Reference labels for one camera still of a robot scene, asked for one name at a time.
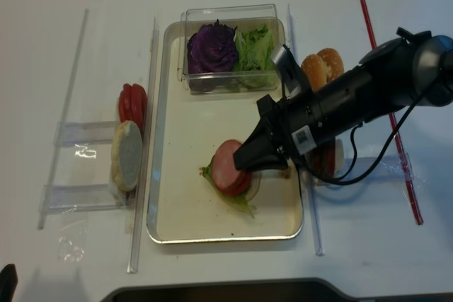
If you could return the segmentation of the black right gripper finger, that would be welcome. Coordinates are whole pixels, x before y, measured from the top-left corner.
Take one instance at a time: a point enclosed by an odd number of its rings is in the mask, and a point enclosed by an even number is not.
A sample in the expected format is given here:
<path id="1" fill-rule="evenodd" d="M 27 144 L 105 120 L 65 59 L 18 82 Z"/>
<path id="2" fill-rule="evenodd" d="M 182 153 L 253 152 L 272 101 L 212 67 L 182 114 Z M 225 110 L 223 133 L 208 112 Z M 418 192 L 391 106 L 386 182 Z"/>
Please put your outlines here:
<path id="1" fill-rule="evenodd" d="M 283 158 L 272 158 L 272 159 L 259 159 L 253 161 L 248 167 L 248 172 L 256 172 L 262 170 L 285 170 L 288 168 L 287 161 Z"/>
<path id="2" fill-rule="evenodd" d="M 280 158 L 277 148 L 272 125 L 267 118 L 262 117 L 250 137 L 234 153 L 234 165 L 237 170 L 247 171 L 253 161 Z"/>

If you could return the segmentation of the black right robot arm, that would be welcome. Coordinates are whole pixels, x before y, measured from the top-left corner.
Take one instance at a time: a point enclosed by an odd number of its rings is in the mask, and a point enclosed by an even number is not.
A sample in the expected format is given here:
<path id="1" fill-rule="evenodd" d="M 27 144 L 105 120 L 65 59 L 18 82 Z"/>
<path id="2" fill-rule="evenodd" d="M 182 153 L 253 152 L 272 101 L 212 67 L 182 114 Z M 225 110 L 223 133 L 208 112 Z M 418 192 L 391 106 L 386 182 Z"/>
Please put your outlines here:
<path id="1" fill-rule="evenodd" d="M 247 172 L 287 167 L 359 123 L 405 106 L 443 107 L 452 103 L 452 39 L 429 31 L 398 38 L 364 56 L 358 66 L 319 90 L 297 65 L 286 45 L 271 60 L 284 84 L 299 85 L 292 98 L 258 103 L 259 122 L 234 153 L 234 165 Z"/>

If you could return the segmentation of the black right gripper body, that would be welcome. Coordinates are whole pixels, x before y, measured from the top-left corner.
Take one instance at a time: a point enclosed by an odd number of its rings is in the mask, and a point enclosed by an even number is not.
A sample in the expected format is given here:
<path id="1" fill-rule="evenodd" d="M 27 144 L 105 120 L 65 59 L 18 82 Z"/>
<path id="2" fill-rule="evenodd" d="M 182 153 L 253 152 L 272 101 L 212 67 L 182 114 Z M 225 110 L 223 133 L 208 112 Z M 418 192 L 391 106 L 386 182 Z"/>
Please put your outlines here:
<path id="1" fill-rule="evenodd" d="M 300 161 L 301 156 L 290 134 L 285 100 L 275 102 L 270 95 L 265 95 L 258 100 L 257 106 L 260 115 L 257 126 L 260 155 L 273 158 L 285 156 Z"/>

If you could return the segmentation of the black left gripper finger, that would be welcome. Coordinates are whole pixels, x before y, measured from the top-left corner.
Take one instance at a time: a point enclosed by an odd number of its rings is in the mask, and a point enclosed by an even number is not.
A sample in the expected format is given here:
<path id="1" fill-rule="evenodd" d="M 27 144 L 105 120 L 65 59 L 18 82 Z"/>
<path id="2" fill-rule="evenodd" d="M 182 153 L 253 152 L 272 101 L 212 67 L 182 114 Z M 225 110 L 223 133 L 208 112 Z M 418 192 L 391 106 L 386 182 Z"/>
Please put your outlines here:
<path id="1" fill-rule="evenodd" d="M 0 302 L 12 302 L 18 284 L 18 275 L 14 264 L 6 265 L 0 273 Z"/>

